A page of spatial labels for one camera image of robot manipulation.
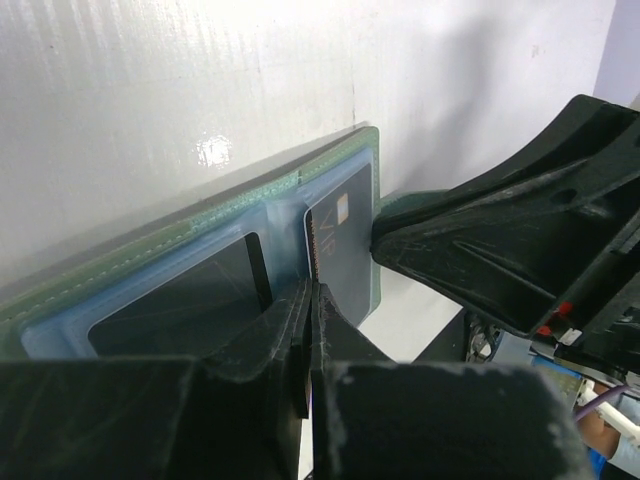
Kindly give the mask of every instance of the card chip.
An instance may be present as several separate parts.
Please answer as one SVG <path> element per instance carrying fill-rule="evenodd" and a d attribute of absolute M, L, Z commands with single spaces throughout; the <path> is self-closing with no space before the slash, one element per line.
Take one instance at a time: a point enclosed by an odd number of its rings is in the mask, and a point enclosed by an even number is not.
<path fill-rule="evenodd" d="M 338 225 L 349 218 L 349 195 L 344 194 L 338 199 Z"/>

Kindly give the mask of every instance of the stitching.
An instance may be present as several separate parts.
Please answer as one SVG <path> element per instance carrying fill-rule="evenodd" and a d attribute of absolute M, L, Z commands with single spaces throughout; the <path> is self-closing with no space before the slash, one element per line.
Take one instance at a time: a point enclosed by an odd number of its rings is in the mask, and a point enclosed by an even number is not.
<path fill-rule="evenodd" d="M 362 147 L 364 147 L 366 145 L 366 141 L 368 140 L 369 136 L 371 136 L 371 134 L 363 136 L 361 141 L 359 142 L 359 144 L 357 146 L 356 145 L 350 145 L 348 148 L 344 148 L 344 147 L 343 148 L 336 148 L 336 150 L 329 150 L 328 152 L 326 152 L 326 154 L 331 155 L 332 157 L 335 157 L 336 155 L 344 152 L 345 150 L 353 149 L 355 151 L 359 151 L 359 150 L 362 149 Z M 372 147 L 372 151 L 374 153 L 374 157 L 377 158 L 378 157 L 378 149 Z M 301 168 L 300 169 L 300 173 L 301 173 L 302 177 L 305 178 L 305 181 L 307 181 L 309 176 L 314 175 L 318 170 L 321 170 L 324 167 L 326 167 L 328 164 L 331 163 L 331 161 L 332 161 L 331 159 L 328 159 L 328 160 L 322 162 L 321 164 L 316 165 L 312 170 L 310 170 L 310 171 L 308 171 L 306 173 L 302 173 L 303 169 Z M 106 275 L 107 273 L 109 273 L 109 272 L 111 272 L 113 270 L 116 270 L 116 269 L 122 267 L 123 265 L 126 265 L 127 263 L 133 262 L 133 261 L 135 261 L 135 260 L 137 260 L 137 259 L 139 259 L 141 257 L 145 257 L 145 256 L 149 255 L 151 252 L 153 252 L 155 250 L 158 250 L 159 248 L 163 248 L 166 245 L 169 245 L 171 243 L 174 243 L 174 242 L 182 239 L 183 237 L 184 238 L 191 237 L 195 233 L 197 233 L 199 231 L 199 229 L 203 228 L 203 225 L 205 225 L 206 223 L 209 223 L 210 221 L 211 220 L 209 220 L 209 221 L 207 221 L 207 220 L 196 221 L 195 225 L 192 225 L 192 228 L 194 230 L 192 230 L 190 232 L 187 232 L 185 234 L 180 234 L 180 235 L 178 235 L 178 236 L 176 236 L 174 238 L 170 238 L 169 240 L 166 240 L 165 242 L 163 242 L 163 243 L 161 243 L 159 245 L 156 245 L 155 247 L 152 247 L 152 248 L 144 251 L 143 253 L 139 253 L 134 257 L 127 258 L 124 261 L 122 261 L 121 263 L 113 265 L 111 268 L 109 268 L 107 270 L 103 270 L 102 272 L 98 273 L 97 275 L 94 275 L 93 277 L 89 277 L 88 279 L 86 279 L 86 280 L 74 285 L 71 288 L 68 288 L 66 290 L 63 290 L 60 293 L 52 295 L 51 297 L 47 298 L 46 300 L 44 300 L 44 301 L 42 301 L 40 303 L 36 303 L 35 305 L 32 305 L 31 307 L 27 308 L 26 310 L 22 310 L 22 311 L 18 312 L 17 314 L 15 314 L 12 317 L 5 317 L 2 321 L 0 321 L 0 323 L 4 323 L 4 322 L 9 321 L 9 320 L 16 320 L 16 319 L 18 319 L 18 318 L 20 318 L 20 317 L 22 317 L 24 315 L 27 315 L 28 313 L 30 313 L 30 312 L 32 312 L 34 310 L 37 310 L 38 308 L 46 305 L 47 303 L 52 302 L 53 300 L 56 300 L 56 299 L 59 299 L 60 297 L 64 297 L 65 295 L 68 295 L 70 292 L 72 292 L 72 291 L 74 291 L 74 290 L 86 285 L 87 283 L 90 283 L 90 282 L 93 282 L 93 281 L 97 280 L 98 278 Z M 173 225 L 168 225 L 167 228 L 170 228 L 170 227 L 172 227 L 172 226 L 174 226 L 176 224 L 177 223 L 175 223 Z"/>

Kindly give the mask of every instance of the cable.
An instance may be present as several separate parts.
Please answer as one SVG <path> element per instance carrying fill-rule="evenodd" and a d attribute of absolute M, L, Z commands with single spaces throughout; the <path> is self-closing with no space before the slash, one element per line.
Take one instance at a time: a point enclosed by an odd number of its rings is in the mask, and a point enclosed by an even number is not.
<path fill-rule="evenodd" d="M 616 396 L 620 395 L 621 393 L 623 393 L 625 390 L 628 390 L 628 389 L 629 389 L 629 387 L 627 385 L 618 385 L 617 387 L 613 387 L 613 388 L 607 390 L 603 394 L 600 394 L 596 398 L 591 400 L 589 403 L 587 403 L 580 410 L 578 410 L 574 415 L 574 419 L 576 420 L 576 422 L 578 420 L 583 419 L 586 415 L 588 415 L 589 413 L 593 412 L 596 408 L 598 408 L 604 402 L 606 402 L 610 398 L 613 398 L 613 397 L 616 397 Z"/>

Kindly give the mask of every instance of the person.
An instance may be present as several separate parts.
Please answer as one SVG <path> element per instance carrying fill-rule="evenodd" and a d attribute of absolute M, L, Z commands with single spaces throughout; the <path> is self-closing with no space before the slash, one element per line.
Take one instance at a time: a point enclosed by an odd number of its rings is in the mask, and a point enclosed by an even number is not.
<path fill-rule="evenodd" d="M 594 391 L 601 395 L 607 391 L 604 385 L 596 384 Z M 621 395 L 611 405 L 629 420 L 640 423 L 640 402 Z M 596 411 L 578 421 L 578 429 L 588 447 L 600 453 L 611 464 L 630 475 L 640 478 L 640 450 L 620 435 L 620 432 L 605 424 Z"/>

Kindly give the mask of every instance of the white surface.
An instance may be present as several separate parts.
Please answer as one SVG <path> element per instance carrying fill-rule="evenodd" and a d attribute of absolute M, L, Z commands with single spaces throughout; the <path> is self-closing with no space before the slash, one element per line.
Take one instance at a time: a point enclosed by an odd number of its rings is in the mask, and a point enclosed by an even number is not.
<path fill-rule="evenodd" d="M 0 0 L 0 287 L 359 122 L 383 194 L 471 178 L 593 92 L 613 7 Z M 383 295 L 363 331 L 401 360 L 457 308 L 389 272 Z"/>

